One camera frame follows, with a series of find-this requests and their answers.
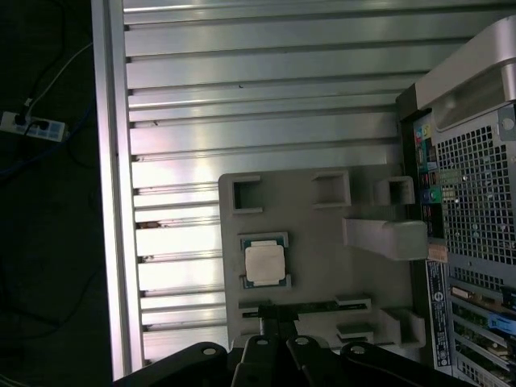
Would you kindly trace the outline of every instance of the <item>white cable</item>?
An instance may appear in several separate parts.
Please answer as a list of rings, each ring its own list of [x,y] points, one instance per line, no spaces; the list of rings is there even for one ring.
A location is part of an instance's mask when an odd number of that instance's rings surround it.
[[[46,93],[48,93],[48,91],[52,88],[52,86],[54,86],[54,83],[56,83],[56,81],[59,79],[61,74],[66,70],[66,68],[70,65],[70,63],[72,63],[75,58],[77,58],[79,55],[81,55],[85,50],[87,50],[91,46],[93,46],[93,43],[88,43],[86,46],[84,46],[79,51],[77,51],[75,54],[73,54],[73,56],[70,59],[68,59],[68,61],[61,68],[61,70],[59,70],[59,72],[54,77],[54,79],[52,79],[52,81],[48,84],[47,88],[45,90],[43,90],[43,93],[41,93],[35,100],[32,101],[31,105],[29,106],[29,109],[27,110],[27,114],[26,114],[27,121],[30,120],[30,118],[31,118],[31,112],[34,109],[35,104],[38,103],[41,100],[41,98],[43,98],[45,96]]]
[[[12,379],[9,379],[5,375],[2,375],[0,373],[0,382],[3,382],[5,385],[11,385],[16,387],[29,387],[29,385],[26,385],[22,383],[21,381],[13,381]]]

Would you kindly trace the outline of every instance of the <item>blue cable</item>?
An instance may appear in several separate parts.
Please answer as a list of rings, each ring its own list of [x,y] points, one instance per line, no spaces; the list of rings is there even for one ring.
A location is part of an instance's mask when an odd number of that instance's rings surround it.
[[[55,151],[59,150],[63,145],[65,145],[67,142],[70,141],[72,137],[76,135],[78,131],[80,131],[85,124],[86,120],[88,119],[89,115],[91,114],[91,111],[93,110],[95,106],[95,96],[91,98],[91,102],[88,105],[88,108],[85,110],[85,113],[82,115],[81,119],[77,121],[77,123],[73,126],[73,129],[70,131],[69,136],[60,143],[54,145],[53,147],[50,147],[49,149],[41,152],[39,155],[32,157],[31,159],[24,161],[23,163],[19,163],[17,165],[13,165],[12,167],[9,167],[8,169],[0,170],[0,175],[5,175],[8,173],[16,172],[18,169],[25,167],[26,165],[32,164],[35,161],[41,160]]]

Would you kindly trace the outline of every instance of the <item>dark floor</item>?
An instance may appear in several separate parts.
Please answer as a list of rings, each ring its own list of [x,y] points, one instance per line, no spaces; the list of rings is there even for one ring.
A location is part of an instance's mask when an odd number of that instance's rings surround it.
[[[0,110],[19,111],[40,71],[59,52],[61,13],[55,1],[2,2]],[[65,1],[64,58],[39,91],[90,40],[89,0]],[[90,48],[68,67],[33,114],[73,128],[93,95]],[[14,174],[0,174],[0,373],[29,385],[110,382],[97,142],[93,109],[69,148],[63,146]],[[0,132],[0,170],[49,146],[49,141]],[[14,306],[62,322],[92,275],[77,312],[59,329],[10,310]]]

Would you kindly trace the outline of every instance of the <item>power strip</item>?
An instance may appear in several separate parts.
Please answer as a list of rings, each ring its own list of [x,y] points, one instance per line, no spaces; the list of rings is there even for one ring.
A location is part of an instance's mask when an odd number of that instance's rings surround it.
[[[16,135],[23,135],[27,130],[27,124],[25,125],[17,125],[15,122],[16,113],[11,113],[9,111],[2,112],[2,121],[0,122],[0,131],[7,131],[9,133],[15,133]],[[33,125],[29,132],[26,134],[29,137],[35,137],[37,139],[48,139],[50,141],[55,141],[60,143],[63,139],[66,138],[66,124],[60,123],[58,121],[52,121],[50,119],[39,119],[36,117],[31,117],[31,121],[46,121],[48,123],[48,128],[45,130],[41,130],[37,125]]]

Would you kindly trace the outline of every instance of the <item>mesh panel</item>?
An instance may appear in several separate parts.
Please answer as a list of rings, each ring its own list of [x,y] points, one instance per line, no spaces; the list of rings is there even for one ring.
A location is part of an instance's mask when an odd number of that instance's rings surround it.
[[[438,144],[444,234],[450,253],[516,265],[506,146],[491,127]]]
[[[500,286],[503,285],[501,278],[491,277],[487,274],[473,272],[472,270],[466,270],[464,268],[454,268],[453,277],[473,285],[496,290],[497,292],[500,291]]]
[[[494,381],[484,377],[484,374],[478,372],[475,368],[471,367],[469,364],[463,362],[462,360],[458,361],[458,369],[467,377],[469,377],[472,381],[477,383],[482,387],[497,387],[498,384]]]

